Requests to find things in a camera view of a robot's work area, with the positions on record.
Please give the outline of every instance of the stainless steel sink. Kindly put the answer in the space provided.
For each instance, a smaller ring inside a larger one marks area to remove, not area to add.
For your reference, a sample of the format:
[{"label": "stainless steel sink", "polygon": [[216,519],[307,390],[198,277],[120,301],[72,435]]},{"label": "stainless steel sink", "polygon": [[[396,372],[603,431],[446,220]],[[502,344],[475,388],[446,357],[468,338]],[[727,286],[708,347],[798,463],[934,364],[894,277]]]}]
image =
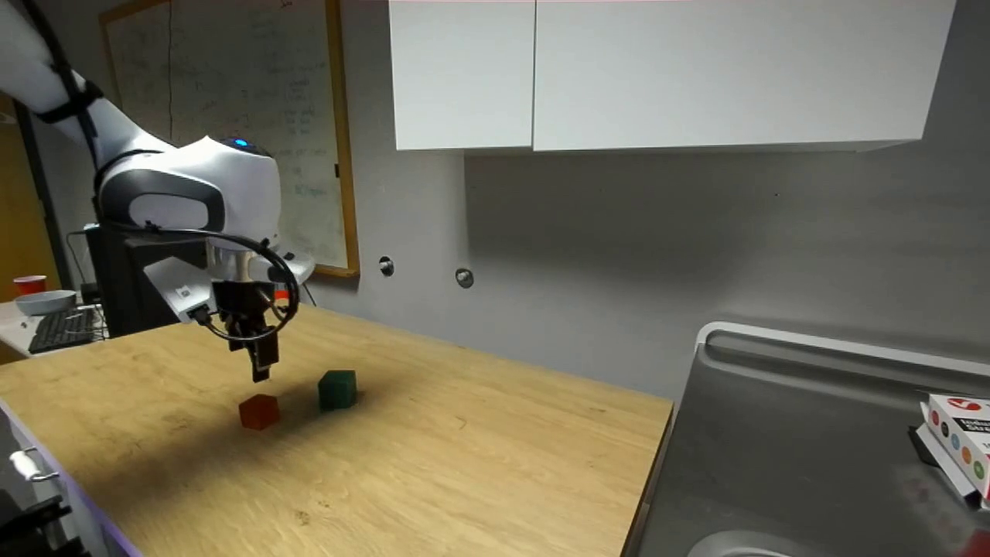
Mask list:
[{"label": "stainless steel sink", "polygon": [[705,329],[640,553],[959,557],[987,545],[987,517],[908,443],[928,393],[990,395],[990,364]]}]

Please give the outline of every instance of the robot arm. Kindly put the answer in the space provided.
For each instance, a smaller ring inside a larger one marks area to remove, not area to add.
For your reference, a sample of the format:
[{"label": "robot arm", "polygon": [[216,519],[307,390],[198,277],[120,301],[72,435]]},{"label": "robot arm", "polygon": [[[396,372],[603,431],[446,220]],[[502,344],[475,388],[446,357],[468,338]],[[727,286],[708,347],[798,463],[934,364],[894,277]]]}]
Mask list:
[{"label": "robot arm", "polygon": [[88,145],[103,222],[214,228],[274,241],[281,191],[272,158],[216,140],[166,145],[75,71],[81,96],[72,96],[56,68],[58,60],[34,24],[0,0],[0,90],[69,140]]},{"label": "robot arm", "polygon": [[214,282],[214,306],[224,330],[214,329],[207,306],[192,314],[232,349],[248,347],[254,382],[264,382],[269,363],[277,358],[274,330],[292,315],[301,297],[292,269],[272,251],[281,211],[274,160],[216,140],[177,148],[145,134],[69,68],[36,5],[32,0],[21,5],[32,21],[0,0],[0,90],[88,148],[99,225],[205,239],[232,255],[254,251],[287,287],[287,306],[274,310],[269,286],[248,282],[248,277]]}]

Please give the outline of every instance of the box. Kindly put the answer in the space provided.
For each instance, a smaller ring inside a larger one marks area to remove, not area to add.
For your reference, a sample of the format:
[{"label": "box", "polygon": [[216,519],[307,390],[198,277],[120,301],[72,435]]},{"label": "box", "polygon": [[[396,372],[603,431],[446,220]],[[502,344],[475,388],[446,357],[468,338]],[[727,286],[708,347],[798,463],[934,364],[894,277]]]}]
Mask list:
[{"label": "box", "polygon": [[924,425],[981,499],[990,502],[990,399],[932,393]]},{"label": "box", "polygon": [[349,369],[324,372],[318,382],[318,408],[349,408],[357,399],[357,379]]}]

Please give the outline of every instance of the green block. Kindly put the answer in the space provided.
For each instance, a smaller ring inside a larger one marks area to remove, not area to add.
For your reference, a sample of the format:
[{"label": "green block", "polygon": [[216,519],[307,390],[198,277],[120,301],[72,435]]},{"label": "green block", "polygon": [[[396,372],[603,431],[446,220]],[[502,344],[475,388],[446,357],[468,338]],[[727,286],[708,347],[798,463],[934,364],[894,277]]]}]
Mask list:
[{"label": "green block", "polygon": [[318,382],[318,408],[349,408],[357,399],[355,372],[324,372]]}]

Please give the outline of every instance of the cabinet door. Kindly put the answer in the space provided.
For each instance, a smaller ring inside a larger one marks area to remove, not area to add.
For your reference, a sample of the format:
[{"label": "cabinet door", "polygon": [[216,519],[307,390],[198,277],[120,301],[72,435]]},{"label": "cabinet door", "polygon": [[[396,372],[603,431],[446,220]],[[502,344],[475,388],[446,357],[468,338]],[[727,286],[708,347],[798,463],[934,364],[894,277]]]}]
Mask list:
[{"label": "cabinet door", "polygon": [[951,0],[537,0],[535,148],[897,142]]},{"label": "cabinet door", "polygon": [[389,0],[396,148],[533,145],[535,0]]}]

